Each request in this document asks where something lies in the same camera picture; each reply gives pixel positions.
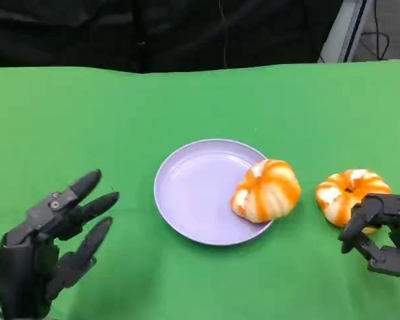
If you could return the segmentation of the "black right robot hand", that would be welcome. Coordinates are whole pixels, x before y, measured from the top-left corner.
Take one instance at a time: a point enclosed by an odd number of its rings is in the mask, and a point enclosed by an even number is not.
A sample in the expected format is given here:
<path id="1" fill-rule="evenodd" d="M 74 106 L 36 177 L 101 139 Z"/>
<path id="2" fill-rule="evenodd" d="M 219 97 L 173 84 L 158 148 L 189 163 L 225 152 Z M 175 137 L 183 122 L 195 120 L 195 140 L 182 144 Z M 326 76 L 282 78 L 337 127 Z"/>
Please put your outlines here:
<path id="1" fill-rule="evenodd" d="M 389 228 L 394 246 L 378 247 L 363 230 Z M 400 277 L 400 195 L 370 193 L 351 209 L 351 218 L 339 235 L 341 252 L 356 249 L 368 262 L 369 271 Z"/>

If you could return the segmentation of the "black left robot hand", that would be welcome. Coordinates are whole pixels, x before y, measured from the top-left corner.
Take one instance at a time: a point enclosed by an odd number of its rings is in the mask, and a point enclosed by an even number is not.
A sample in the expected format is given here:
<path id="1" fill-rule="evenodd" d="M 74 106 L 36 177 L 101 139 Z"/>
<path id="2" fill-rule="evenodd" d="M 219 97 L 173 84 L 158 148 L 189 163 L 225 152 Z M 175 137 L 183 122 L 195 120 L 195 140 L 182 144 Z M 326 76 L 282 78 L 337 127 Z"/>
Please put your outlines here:
<path id="1" fill-rule="evenodd" d="M 97 262 L 112 218 L 96 224 L 75 251 L 59 254 L 55 240 L 67 241 L 119 200 L 112 192 L 86 205 L 82 201 L 102 177 L 88 172 L 63 191 L 55 191 L 26 212 L 25 220 L 0 242 L 0 318 L 45 319 L 63 289 L 74 286 Z"/>

